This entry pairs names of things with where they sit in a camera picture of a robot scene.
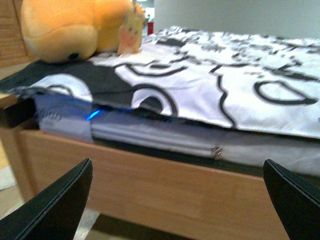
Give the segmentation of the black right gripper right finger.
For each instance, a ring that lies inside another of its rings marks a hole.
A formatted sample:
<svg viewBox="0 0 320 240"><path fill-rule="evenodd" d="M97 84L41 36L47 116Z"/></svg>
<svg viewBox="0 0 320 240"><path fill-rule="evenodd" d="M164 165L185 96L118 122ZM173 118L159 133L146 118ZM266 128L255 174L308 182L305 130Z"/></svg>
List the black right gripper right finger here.
<svg viewBox="0 0 320 240"><path fill-rule="evenodd" d="M291 240L320 238L320 189L271 159L263 180L273 207Z"/></svg>

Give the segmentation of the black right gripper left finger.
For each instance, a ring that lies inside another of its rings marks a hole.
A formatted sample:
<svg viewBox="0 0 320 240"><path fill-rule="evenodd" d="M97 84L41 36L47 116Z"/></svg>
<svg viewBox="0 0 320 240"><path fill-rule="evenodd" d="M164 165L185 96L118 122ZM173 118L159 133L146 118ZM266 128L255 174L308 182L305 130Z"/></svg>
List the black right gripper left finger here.
<svg viewBox="0 0 320 240"><path fill-rule="evenodd" d="M93 164L81 161L0 221L2 240L72 240L85 210Z"/></svg>

